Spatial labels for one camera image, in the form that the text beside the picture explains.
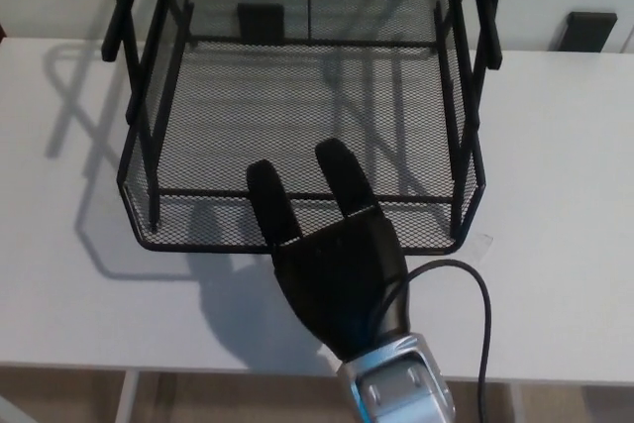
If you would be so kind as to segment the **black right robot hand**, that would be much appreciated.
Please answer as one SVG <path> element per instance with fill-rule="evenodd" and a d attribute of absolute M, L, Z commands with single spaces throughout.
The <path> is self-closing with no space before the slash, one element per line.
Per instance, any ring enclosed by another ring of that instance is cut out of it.
<path fill-rule="evenodd" d="M 342 362 L 409 334 L 408 274 L 395 229 L 355 155 L 338 139 L 315 156 L 343 215 L 303 234 L 281 179 L 266 159 L 248 166 L 248 196 L 277 283 L 299 321 Z"/>

